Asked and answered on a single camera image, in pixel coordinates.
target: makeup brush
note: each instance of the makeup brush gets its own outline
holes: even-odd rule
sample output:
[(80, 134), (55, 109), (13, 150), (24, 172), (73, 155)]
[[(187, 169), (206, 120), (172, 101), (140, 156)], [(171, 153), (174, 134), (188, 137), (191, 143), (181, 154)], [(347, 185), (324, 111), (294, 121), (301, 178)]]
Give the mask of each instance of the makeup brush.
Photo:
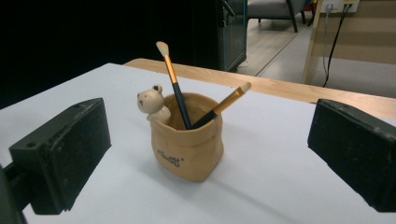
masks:
[(218, 105), (216, 105), (213, 109), (207, 112), (203, 117), (201, 117), (198, 121), (196, 121), (192, 125), (192, 129), (197, 129), (199, 127), (204, 126), (210, 120), (214, 119), (221, 111), (223, 111), (230, 104), (235, 102), (239, 97), (245, 94), (251, 87), (250, 82), (246, 82), (242, 86), (238, 87), (235, 91), (233, 91), (229, 96), (227, 96), (223, 101), (221, 101)]
[(169, 58), (168, 45), (161, 41), (158, 41), (157, 48), (165, 60), (166, 68), (168, 69), (169, 77), (171, 78), (172, 87), (174, 89), (178, 108), (180, 109), (180, 114), (181, 114), (181, 117), (183, 118), (184, 126), (186, 126), (186, 130), (188, 130), (191, 128), (189, 113), (187, 112), (187, 107), (186, 107), (186, 104), (184, 103), (183, 94), (181, 93), (180, 87), (178, 86), (177, 77), (175, 75), (175, 70), (171, 63), (171, 59)]

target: chair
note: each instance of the chair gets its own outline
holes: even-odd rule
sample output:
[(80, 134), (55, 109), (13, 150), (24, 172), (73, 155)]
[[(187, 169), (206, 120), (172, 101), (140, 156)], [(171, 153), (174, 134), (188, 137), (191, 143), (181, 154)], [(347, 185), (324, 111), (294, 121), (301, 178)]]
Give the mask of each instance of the chair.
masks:
[(294, 32), (297, 33), (297, 22), (295, 15), (301, 13), (305, 24), (304, 8), (311, 6), (315, 14), (312, 0), (251, 0), (247, 5), (247, 20), (269, 19), (269, 20), (291, 20)]

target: bear ear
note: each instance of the bear ear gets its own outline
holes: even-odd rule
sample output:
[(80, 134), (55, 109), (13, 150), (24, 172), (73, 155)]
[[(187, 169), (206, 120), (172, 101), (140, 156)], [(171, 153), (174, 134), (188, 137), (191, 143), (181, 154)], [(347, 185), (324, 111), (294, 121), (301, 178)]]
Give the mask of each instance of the bear ear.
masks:
[(152, 89), (154, 89), (155, 91), (157, 91), (158, 93), (162, 93), (163, 92), (163, 87), (160, 84), (154, 85), (152, 87)]

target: brown cup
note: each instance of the brown cup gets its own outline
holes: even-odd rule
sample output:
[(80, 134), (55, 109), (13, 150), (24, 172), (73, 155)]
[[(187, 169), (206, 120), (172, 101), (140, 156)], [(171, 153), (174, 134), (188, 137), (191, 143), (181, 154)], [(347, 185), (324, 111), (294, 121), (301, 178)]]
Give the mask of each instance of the brown cup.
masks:
[[(218, 103), (197, 93), (183, 93), (191, 124)], [(164, 124), (152, 121), (151, 146), (157, 162), (175, 175), (191, 181), (204, 181), (218, 164), (224, 147), (221, 141), (222, 118), (186, 130), (174, 94), (164, 98), (171, 118)]]

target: white table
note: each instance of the white table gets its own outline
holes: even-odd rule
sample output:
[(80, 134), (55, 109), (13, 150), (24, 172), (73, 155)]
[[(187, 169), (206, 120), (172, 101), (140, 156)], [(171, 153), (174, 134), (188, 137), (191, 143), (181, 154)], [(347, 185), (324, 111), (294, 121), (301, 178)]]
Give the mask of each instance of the white table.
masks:
[[(234, 87), (180, 77), (180, 88), (221, 101)], [(223, 113), (224, 155), (202, 183), (155, 161), (136, 94), (168, 76), (106, 64), (0, 110), (0, 162), (8, 148), (70, 105), (105, 100), (112, 147), (71, 211), (23, 213), (29, 223), (396, 223), (377, 213), (307, 147), (315, 105), (249, 91)], [(396, 120), (387, 119), (396, 125)]]

